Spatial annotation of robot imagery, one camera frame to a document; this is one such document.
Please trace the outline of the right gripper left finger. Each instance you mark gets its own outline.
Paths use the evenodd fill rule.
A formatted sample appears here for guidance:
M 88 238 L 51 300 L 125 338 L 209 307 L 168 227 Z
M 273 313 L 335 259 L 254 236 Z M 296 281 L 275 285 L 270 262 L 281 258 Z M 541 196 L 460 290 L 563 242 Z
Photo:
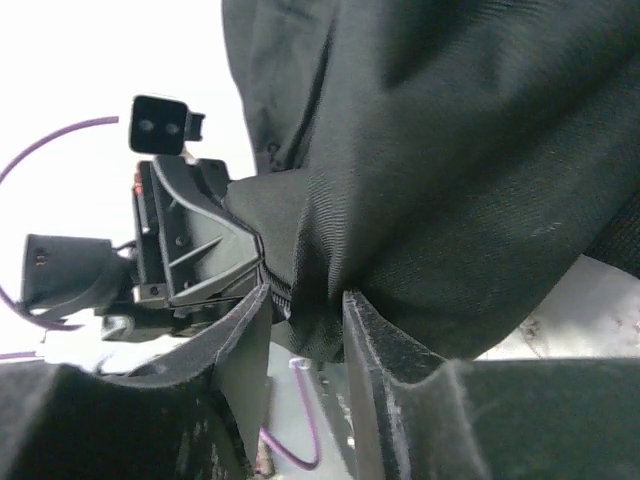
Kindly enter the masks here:
M 5 479 L 246 479 L 264 418 L 271 293 L 129 376 L 1 369 Z

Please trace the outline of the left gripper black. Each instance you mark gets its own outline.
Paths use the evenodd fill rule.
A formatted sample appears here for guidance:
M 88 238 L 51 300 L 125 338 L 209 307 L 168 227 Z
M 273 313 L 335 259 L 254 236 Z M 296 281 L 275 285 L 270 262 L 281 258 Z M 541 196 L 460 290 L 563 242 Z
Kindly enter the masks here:
M 100 309 L 105 340 L 188 337 L 221 319 L 258 283 L 261 247 L 223 207 L 221 160 L 156 157 L 132 189 L 134 263 L 122 293 Z

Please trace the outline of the black student backpack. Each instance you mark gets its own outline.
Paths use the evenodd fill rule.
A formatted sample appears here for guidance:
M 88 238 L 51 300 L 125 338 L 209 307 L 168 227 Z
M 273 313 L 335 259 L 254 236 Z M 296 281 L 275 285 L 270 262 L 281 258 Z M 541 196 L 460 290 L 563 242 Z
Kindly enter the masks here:
M 226 1 L 257 173 L 227 208 L 343 356 L 342 296 L 445 357 L 505 338 L 581 255 L 639 271 L 635 1 Z

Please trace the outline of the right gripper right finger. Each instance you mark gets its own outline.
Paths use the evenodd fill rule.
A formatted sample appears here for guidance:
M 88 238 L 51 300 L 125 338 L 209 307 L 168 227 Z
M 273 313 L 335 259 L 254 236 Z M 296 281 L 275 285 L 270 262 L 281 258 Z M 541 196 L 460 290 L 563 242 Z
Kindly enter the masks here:
M 343 297 L 361 479 L 635 479 L 635 359 L 445 360 Z

